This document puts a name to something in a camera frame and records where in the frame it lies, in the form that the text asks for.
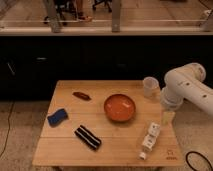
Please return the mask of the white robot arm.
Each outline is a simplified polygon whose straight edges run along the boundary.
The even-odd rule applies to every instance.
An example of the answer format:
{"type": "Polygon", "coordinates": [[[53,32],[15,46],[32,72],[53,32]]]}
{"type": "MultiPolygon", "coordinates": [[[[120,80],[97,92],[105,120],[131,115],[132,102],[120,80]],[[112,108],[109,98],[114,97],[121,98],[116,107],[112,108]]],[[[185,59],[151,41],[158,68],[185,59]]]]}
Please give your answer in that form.
{"type": "Polygon", "coordinates": [[[160,92],[162,125],[172,122],[185,99],[213,116],[213,88],[203,83],[205,78],[206,70],[199,63],[189,63],[165,74],[165,86],[160,92]]]}

